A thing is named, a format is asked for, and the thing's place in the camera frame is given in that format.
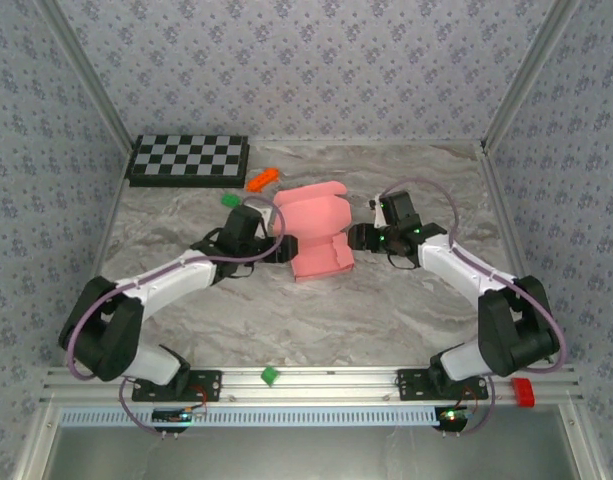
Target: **black and white checkerboard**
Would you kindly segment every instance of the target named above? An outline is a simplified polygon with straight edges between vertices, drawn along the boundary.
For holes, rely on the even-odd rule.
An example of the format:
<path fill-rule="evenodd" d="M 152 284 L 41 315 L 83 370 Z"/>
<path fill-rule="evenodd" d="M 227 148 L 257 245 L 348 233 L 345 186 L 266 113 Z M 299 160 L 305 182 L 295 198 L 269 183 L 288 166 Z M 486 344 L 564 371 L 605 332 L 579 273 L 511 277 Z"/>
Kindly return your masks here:
<path fill-rule="evenodd" d="M 128 171 L 131 187 L 244 187 L 248 137 L 143 135 Z"/>

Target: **wall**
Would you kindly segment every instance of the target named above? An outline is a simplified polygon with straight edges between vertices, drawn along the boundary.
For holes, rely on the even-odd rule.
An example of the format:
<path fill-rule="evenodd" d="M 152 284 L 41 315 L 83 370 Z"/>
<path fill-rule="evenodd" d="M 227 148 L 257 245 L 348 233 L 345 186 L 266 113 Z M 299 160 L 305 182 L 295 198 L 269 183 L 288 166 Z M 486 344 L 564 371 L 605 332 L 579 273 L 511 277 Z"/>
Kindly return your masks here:
<path fill-rule="evenodd" d="M 582 4 L 494 158 L 613 471 L 613 0 Z"/>
<path fill-rule="evenodd" d="M 123 160 L 32 1 L 0 2 L 0 478 L 61 359 Z"/>
<path fill-rule="evenodd" d="M 551 2 L 62 0 L 132 136 L 479 139 Z"/>

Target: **marble surface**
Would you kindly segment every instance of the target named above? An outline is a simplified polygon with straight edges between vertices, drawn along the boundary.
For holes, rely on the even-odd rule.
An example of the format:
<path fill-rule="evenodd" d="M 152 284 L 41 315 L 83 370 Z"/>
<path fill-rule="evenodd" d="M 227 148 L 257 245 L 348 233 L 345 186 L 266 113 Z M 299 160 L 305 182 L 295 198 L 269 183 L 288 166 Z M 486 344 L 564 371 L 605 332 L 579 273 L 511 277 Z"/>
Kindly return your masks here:
<path fill-rule="evenodd" d="M 367 203 L 410 175 L 432 178 L 454 195 L 460 243 L 507 269 L 500 234 L 472 152 L 430 146 L 252 147 L 249 177 L 278 167 L 265 192 L 327 180 L 348 187 L 353 221 L 372 221 Z M 223 225 L 220 204 L 233 189 L 125 188 L 102 274 L 120 279 L 169 261 Z M 432 187 L 411 185 L 425 222 L 448 228 L 452 215 Z M 193 365 L 426 364 L 476 333 L 470 304 L 433 274 L 396 270 L 384 256 L 356 252 L 348 274 L 296 284 L 289 265 L 260 264 L 248 279 L 227 279 L 187 295 L 144 323 L 143 336 Z"/>

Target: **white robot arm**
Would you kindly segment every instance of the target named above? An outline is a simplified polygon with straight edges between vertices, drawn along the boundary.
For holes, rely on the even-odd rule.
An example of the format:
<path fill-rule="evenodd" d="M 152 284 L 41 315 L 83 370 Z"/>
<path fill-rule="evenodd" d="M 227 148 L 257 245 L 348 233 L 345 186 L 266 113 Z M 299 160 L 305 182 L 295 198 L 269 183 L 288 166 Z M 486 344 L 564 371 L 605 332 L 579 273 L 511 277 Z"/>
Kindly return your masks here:
<path fill-rule="evenodd" d="M 267 220 L 263 211 L 240 205 L 231 211 L 223 228 L 214 229 L 171 262 L 115 282 L 93 278 L 62 329 L 60 346 L 68 350 L 76 326 L 95 302 L 121 290 L 85 319 L 74 339 L 73 357 L 103 381 L 125 376 L 170 385 L 177 392 L 183 390 L 190 366 L 165 346 L 149 345 L 141 339 L 142 322 L 184 295 L 233 276 L 241 264 L 253 267 L 257 260 L 291 260 L 297 254 L 294 237 L 284 235 L 279 247 L 271 249 L 276 239 L 257 236 L 258 228 Z"/>
<path fill-rule="evenodd" d="M 507 376 L 559 350 L 546 319 L 508 287 L 518 287 L 550 312 L 537 279 L 497 271 L 456 242 L 451 245 L 446 230 L 422 224 L 405 191 L 378 195 L 370 206 L 375 221 L 351 227 L 351 248 L 408 258 L 453 286 L 478 312 L 477 339 L 431 358 L 429 376 L 438 390 L 473 376 Z M 513 312 L 521 318 L 515 321 Z"/>

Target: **green cube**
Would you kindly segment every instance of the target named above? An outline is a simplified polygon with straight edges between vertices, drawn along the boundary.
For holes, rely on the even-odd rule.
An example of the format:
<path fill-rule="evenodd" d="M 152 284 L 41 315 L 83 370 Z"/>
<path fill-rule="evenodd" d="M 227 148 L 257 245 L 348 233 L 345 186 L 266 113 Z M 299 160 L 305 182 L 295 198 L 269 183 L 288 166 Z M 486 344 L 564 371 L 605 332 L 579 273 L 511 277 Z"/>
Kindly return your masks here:
<path fill-rule="evenodd" d="M 266 367 L 262 372 L 262 380 L 264 380 L 266 385 L 268 385 L 269 387 L 273 386 L 273 383 L 275 383 L 277 377 L 279 377 L 279 372 L 273 367 Z"/>
<path fill-rule="evenodd" d="M 222 197 L 222 205 L 226 205 L 229 208 L 235 208 L 240 203 L 242 203 L 242 199 L 232 193 L 226 193 Z"/>

